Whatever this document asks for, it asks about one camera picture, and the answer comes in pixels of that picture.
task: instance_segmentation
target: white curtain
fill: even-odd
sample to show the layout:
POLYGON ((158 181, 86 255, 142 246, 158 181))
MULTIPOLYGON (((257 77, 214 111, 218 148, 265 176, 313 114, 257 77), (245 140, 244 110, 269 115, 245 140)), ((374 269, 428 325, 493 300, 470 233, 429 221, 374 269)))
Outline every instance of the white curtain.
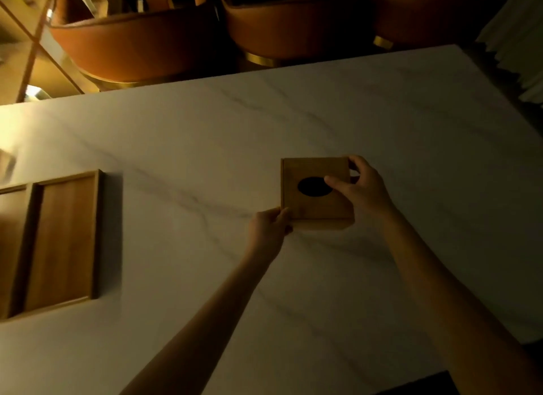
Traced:
POLYGON ((520 100, 543 104, 543 0, 508 0, 477 41, 496 52, 499 68, 520 75, 520 100))

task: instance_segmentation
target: finger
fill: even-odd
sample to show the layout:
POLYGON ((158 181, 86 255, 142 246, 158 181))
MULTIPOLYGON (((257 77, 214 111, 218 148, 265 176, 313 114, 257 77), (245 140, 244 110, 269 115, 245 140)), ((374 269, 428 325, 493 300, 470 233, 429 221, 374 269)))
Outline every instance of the finger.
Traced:
POLYGON ((371 167, 368 161, 360 155, 349 155, 349 160, 356 165, 358 172, 362 172, 363 170, 371 167))
POLYGON ((264 210, 262 212, 258 212, 261 216, 267 217, 269 220, 274 221, 277 216, 279 216, 279 213, 281 213, 281 207, 277 206, 273 209, 264 210))
POLYGON ((335 189, 343 194, 345 194, 345 191, 351 185, 350 183, 343 182, 343 180, 340 180, 336 178, 335 176, 325 176, 324 182, 326 182, 326 184, 330 186, 332 189, 335 189))
POLYGON ((279 216, 275 220, 275 223, 286 226, 290 222, 290 208, 285 207, 281 213, 279 213, 279 216))

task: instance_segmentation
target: gray marble vein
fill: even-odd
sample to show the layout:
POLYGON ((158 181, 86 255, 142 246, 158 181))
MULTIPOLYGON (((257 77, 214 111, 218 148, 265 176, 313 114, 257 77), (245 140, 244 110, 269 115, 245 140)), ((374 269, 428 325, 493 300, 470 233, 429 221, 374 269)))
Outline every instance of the gray marble vein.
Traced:
MULTIPOLYGON (((457 47, 2 106, 0 148, 11 183, 122 179, 122 267, 102 274, 117 285, 0 325, 0 393, 118 393, 239 260, 286 157, 363 154, 506 327, 543 336, 543 145, 457 47)), ((442 369, 357 216, 287 238, 205 393, 371 394, 442 369)))

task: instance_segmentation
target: hand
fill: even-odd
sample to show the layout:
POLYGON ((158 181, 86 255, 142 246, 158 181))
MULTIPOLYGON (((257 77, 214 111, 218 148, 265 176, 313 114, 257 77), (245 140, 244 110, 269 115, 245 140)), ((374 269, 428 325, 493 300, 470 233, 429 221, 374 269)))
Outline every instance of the hand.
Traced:
POLYGON ((269 265, 279 254, 285 236, 292 232, 289 220, 288 207, 257 212, 249 223, 246 258, 269 265))
POLYGON ((388 195, 387 188, 384 185, 383 178, 368 161, 358 155, 349 155, 349 160, 353 162, 360 172, 360 178, 356 184, 343 182, 333 176, 325 176, 324 182, 333 189, 343 193, 352 204, 369 213, 375 218, 382 218, 396 207, 388 195))

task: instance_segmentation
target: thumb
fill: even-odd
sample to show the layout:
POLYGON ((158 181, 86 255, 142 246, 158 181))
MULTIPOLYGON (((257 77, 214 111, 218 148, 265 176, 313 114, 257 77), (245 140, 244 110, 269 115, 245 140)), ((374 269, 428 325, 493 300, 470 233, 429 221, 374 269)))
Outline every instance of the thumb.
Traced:
POLYGON ((346 194, 347 189, 350 187, 350 183, 343 182, 343 180, 340 180, 336 178, 335 176, 325 176, 324 182, 328 186, 330 186, 332 189, 337 190, 338 192, 341 192, 343 194, 346 194))
POLYGON ((281 226, 288 225, 290 221, 290 208, 285 207, 281 213, 279 213, 279 216, 277 216, 277 219, 275 220, 275 223, 281 226))

